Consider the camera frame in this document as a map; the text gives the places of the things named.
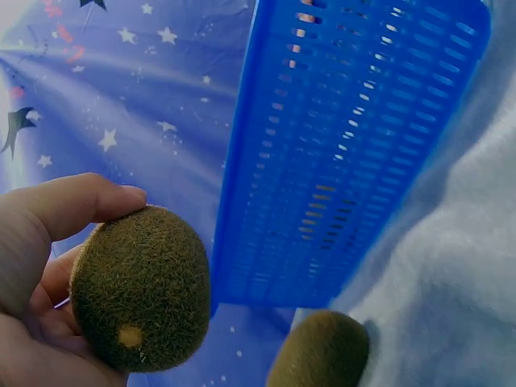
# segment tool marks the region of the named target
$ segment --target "blue fabric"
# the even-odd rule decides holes
[[[253,7],[248,0],[2,1],[0,191],[101,173],[145,188],[150,202],[191,223],[211,253]],[[89,230],[57,243],[55,255]],[[222,305],[193,359],[134,375],[129,386],[263,387],[292,316]]]

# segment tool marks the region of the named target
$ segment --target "finger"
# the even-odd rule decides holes
[[[60,304],[69,296],[70,275],[81,248],[80,244],[56,260],[48,262],[43,271],[40,284],[47,292],[53,306]]]
[[[29,211],[52,241],[75,235],[91,222],[120,218],[145,206],[143,190],[116,185],[100,175],[62,177],[36,187],[17,189],[0,198],[0,206]]]
[[[48,297],[47,291],[45,288],[38,284],[34,292],[32,292],[31,299],[29,300],[29,311],[39,316],[46,311],[52,309],[52,301],[50,301],[50,298]]]

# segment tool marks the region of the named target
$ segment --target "fingernail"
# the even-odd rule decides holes
[[[143,189],[134,187],[133,185],[122,185],[129,194],[136,196],[139,199],[147,200],[147,192]]]

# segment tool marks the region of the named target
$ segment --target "fuzzy brown skin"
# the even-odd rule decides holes
[[[124,372],[188,360],[210,321],[210,269],[195,231],[147,206],[97,227],[75,264],[73,313],[96,355]]]
[[[358,322],[321,311],[290,332],[267,387],[356,387],[368,354],[368,334]]]

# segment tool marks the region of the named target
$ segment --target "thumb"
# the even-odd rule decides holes
[[[0,312],[21,318],[53,241],[145,206],[145,192],[87,173],[0,197]]]

